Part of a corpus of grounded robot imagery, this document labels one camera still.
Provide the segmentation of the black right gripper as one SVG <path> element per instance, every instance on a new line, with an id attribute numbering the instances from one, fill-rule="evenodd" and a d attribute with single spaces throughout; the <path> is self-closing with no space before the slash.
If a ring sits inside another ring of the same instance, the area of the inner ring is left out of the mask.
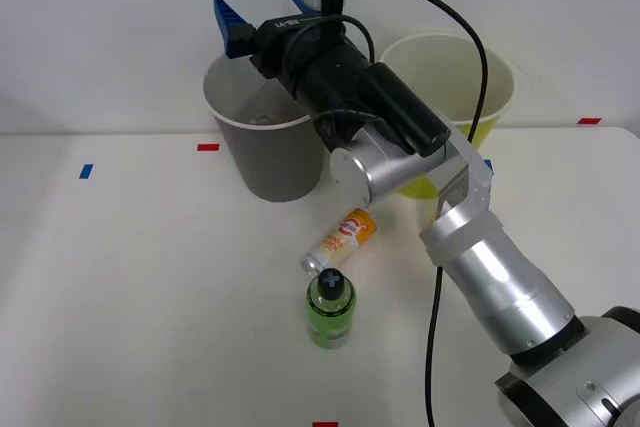
<path id="1" fill-rule="evenodd" d="M 294 46 L 293 37 L 320 18 L 321 0 L 291 0 L 302 13 L 265 21 L 257 30 L 225 0 L 213 0 L 214 15 L 229 59 L 251 56 L 250 62 L 266 79 L 290 80 L 322 50 L 320 28 L 309 29 Z"/>

